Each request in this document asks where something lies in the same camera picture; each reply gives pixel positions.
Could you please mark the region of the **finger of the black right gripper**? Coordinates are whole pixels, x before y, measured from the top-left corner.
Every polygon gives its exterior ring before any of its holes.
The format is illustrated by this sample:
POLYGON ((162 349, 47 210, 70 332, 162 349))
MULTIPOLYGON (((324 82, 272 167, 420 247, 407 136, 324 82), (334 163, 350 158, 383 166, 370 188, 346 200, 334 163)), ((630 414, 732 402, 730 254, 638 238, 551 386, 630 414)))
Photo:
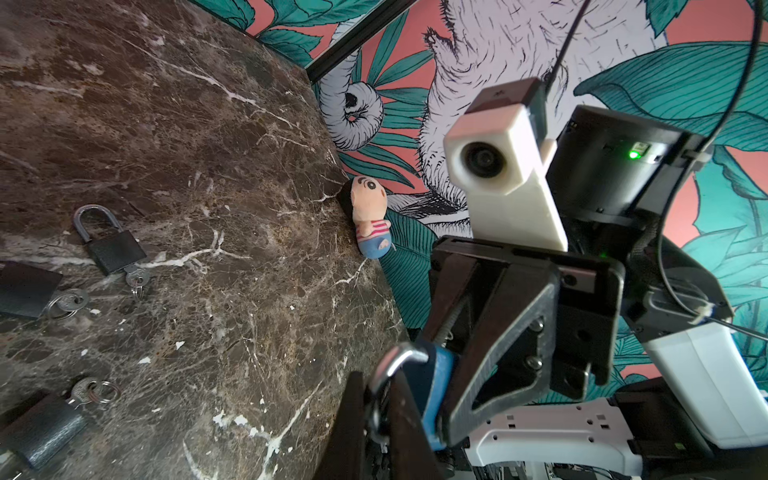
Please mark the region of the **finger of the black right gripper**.
POLYGON ((558 293, 559 271, 550 261, 511 263, 500 274, 440 406, 446 445, 548 389, 558 293))

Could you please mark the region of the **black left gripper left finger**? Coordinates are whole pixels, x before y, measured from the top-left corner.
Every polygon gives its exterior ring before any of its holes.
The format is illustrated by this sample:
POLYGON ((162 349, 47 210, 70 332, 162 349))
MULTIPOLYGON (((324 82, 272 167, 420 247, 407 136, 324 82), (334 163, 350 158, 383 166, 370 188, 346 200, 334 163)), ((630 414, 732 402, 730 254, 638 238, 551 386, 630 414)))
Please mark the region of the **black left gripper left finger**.
POLYGON ((365 448, 365 380, 351 372, 313 480, 358 480, 365 448))

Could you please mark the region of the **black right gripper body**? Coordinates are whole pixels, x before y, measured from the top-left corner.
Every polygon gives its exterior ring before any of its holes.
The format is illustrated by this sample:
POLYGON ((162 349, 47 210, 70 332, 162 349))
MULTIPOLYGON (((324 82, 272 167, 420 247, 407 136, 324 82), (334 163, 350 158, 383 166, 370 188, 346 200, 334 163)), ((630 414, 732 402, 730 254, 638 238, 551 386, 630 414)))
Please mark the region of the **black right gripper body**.
POLYGON ((419 338, 454 363, 437 438, 454 446, 493 416, 548 391, 573 400, 608 382, 624 290, 617 261, 446 236, 431 253, 419 338))

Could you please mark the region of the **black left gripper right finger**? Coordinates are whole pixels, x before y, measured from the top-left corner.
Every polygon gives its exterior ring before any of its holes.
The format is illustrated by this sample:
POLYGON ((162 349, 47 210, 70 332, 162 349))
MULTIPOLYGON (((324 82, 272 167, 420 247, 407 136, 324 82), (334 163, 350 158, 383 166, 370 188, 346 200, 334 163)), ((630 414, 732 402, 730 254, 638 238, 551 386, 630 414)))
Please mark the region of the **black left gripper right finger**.
POLYGON ((428 443, 421 417, 402 372, 393 377, 387 408, 393 480, 442 479, 436 458, 428 443))

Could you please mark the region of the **blue padlock silver shackle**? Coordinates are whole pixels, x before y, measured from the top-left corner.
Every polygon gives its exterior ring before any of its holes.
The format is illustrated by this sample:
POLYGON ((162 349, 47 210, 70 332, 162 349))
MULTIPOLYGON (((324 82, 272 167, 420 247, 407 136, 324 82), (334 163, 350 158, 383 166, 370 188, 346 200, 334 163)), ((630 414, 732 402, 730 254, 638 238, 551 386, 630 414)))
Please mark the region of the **blue padlock silver shackle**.
POLYGON ((385 392, 400 372, 410 387, 431 449, 444 450, 447 445, 440 439, 437 416, 455 360, 453 353, 426 341, 402 342, 387 351, 366 385, 367 433, 371 440, 379 445, 389 443, 389 425, 383 408, 385 392))

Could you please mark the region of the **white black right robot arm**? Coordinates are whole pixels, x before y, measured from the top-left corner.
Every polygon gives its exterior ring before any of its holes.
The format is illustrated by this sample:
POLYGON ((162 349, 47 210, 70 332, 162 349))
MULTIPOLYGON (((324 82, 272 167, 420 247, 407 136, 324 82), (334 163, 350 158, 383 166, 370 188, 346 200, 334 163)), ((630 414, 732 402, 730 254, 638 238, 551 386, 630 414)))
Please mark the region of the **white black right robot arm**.
POLYGON ((700 136, 578 106, 556 139, 522 104, 445 138, 473 236, 432 253, 422 425, 473 464, 582 463, 644 479, 763 479, 767 403, 715 276, 662 232, 700 136))

